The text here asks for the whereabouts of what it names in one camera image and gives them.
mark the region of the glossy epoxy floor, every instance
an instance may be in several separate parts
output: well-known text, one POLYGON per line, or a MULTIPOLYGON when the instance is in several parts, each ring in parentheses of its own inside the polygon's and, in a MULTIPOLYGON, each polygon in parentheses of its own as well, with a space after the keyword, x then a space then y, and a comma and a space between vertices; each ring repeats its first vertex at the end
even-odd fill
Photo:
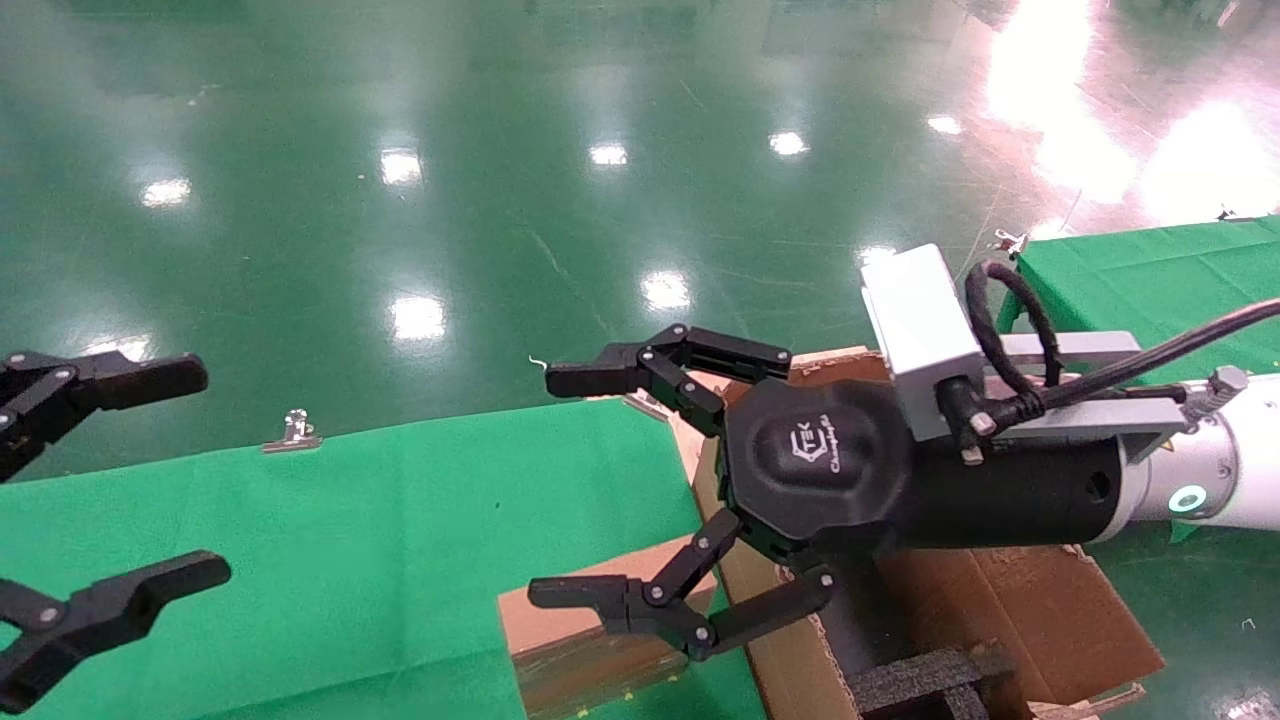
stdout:
MULTIPOLYGON (((212 373, 28 477, 547 402, 677 319, 870 345, 878 254, 1276 210, 1277 68, 1270 0, 4 0, 0 351, 212 373)), ((1185 716, 1276 691, 1220 660, 1185 716)))

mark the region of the metal bracket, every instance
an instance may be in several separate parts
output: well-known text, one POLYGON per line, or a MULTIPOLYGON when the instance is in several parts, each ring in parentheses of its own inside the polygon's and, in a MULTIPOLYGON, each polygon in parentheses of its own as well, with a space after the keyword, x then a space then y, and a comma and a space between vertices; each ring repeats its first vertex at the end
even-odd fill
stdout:
POLYGON ((284 437, 275 442, 262 445, 262 452, 273 455, 275 452, 292 452, 294 450, 314 450, 320 447, 324 438, 314 434, 315 428, 307 423, 307 411, 298 407, 289 410, 284 415, 284 437))

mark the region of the cardboard box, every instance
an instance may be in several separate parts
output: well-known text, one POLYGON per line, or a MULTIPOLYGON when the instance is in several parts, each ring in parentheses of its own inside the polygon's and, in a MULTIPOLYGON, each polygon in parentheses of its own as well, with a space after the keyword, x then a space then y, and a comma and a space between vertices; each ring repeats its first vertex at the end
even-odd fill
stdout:
MULTIPOLYGON (((628 552, 571 575, 653 578, 692 536, 628 552)), ((707 614, 718 583, 708 574, 686 602, 707 614)), ((544 610, 527 588, 498 596, 507 651, 530 720, 559 720, 678 675, 689 659, 654 635, 605 635, 594 610, 544 610)))
MULTIPOLYGON (((732 402, 746 386, 695 374, 732 402)), ((883 360, 865 348, 797 356, 790 382, 888 382, 883 360)), ((669 419, 703 518, 717 498, 714 439, 669 419)), ((1078 546, 964 551, 910 551, 884 559, 882 574, 909 616, 922 652, 998 642, 1018 665, 988 705, 995 720, 1030 716, 1028 702, 1061 707, 1056 716, 1087 717, 1142 696, 1140 687, 1098 706, 1088 701, 1128 687, 1165 662, 1097 564, 1078 546)), ((780 571, 745 543, 722 561, 731 602, 780 584, 780 571)), ((760 696, 773 720, 855 720, 858 712, 820 637, 820 623, 796 623, 748 647, 760 696)))

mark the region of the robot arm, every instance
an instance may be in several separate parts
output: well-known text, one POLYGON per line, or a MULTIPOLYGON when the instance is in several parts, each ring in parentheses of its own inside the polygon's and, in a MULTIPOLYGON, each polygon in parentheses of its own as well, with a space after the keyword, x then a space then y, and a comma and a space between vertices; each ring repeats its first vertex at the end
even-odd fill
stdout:
MULTIPOLYGON (((712 357, 717 346, 745 350, 732 361, 699 365, 705 352, 673 340, 694 337, 684 325, 646 343, 612 345, 595 365, 550 366, 547 383, 553 395, 644 387, 696 429, 718 437, 724 509, 653 580, 544 578, 530 583, 530 601, 593 607, 607 632, 655 633, 694 659, 817 610, 828 639, 831 626, 842 626, 832 650, 851 687, 877 685, 886 673, 923 687, 928 669, 951 660, 915 656, 876 575, 879 553, 1085 543, 1114 536, 1130 520, 1183 518, 1245 527, 1275 527, 1265 523, 1280 520, 1272 511, 1280 489, 1263 489, 1280 486, 1266 482, 1271 468, 1280 469, 1280 448, 1271 451, 1275 443, 1265 441, 1272 427, 1268 414, 1280 413, 1280 382, 1244 389, 1247 378, 1222 368, 1208 383, 1114 389, 1280 313, 1280 301, 1142 351, 1124 332, 1053 334, 1047 316, 1038 320, 1037 336, 1000 337, 983 332, 973 304, 970 325, 934 246, 869 265, 863 279, 890 386, 844 380, 794 387, 783 379, 786 365, 768 364, 771 354, 788 361, 786 350, 724 336, 707 336, 717 338, 712 357), (1037 364, 1051 370, 1044 383, 1021 374, 1020 368, 1037 364), (1056 384, 1066 364, 1101 369, 1056 384), (689 380, 685 365, 753 384, 726 407, 689 380), (988 392, 988 365, 1012 380, 1012 396, 988 392), (1248 492, 1245 471, 1254 473, 1248 492), (1254 484, 1254 478, 1263 482, 1254 484), (1270 501, 1267 511, 1258 510, 1260 498, 1270 501), (700 539, 719 537, 713 524, 721 521, 736 525, 748 544, 797 578, 778 588, 796 588, 786 602, 773 602, 767 593, 731 609, 749 611, 733 616, 732 632, 726 632, 728 618, 701 619, 681 602, 690 583, 727 551, 719 544, 698 547, 700 539), (751 625, 741 626, 744 620, 751 625)), ((991 679, 998 675, 992 667, 969 676, 974 683, 991 679)), ((942 693, 948 705, 954 697, 969 697, 965 688, 928 692, 942 693)), ((906 716, 893 703, 884 707, 884 717, 906 716)))

